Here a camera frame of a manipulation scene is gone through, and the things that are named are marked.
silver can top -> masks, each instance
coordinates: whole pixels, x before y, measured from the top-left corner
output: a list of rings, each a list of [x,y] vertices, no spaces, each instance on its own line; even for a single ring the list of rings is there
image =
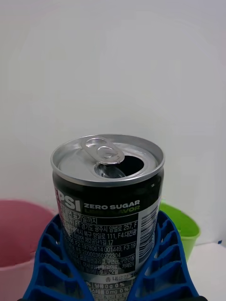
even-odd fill
[[[128,135],[92,135],[59,146],[51,156],[53,171],[85,186],[116,187],[145,181],[163,167],[156,144]]]

pink bucket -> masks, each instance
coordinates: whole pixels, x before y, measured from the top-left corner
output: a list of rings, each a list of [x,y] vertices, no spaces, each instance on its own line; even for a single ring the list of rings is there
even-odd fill
[[[0,299],[17,301],[33,272],[39,239],[56,212],[23,200],[0,200]]]

barcode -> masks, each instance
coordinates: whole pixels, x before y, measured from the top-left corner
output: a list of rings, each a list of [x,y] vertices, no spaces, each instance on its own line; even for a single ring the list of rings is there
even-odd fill
[[[154,229],[158,207],[141,220],[139,263],[145,260],[154,247]]]

green plastic bowl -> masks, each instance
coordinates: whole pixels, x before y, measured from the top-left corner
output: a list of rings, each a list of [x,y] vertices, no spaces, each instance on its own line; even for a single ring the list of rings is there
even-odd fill
[[[163,202],[161,202],[160,204],[160,210],[165,212],[168,217],[174,222],[178,232],[180,233],[186,260],[188,260],[194,247],[195,241],[201,234],[199,226],[185,213]]]

soda can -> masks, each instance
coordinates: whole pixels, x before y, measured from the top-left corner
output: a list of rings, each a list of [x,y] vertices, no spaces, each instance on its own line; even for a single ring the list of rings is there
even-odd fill
[[[92,135],[51,156],[64,248],[95,301],[125,301],[154,246],[164,154],[129,135]]]

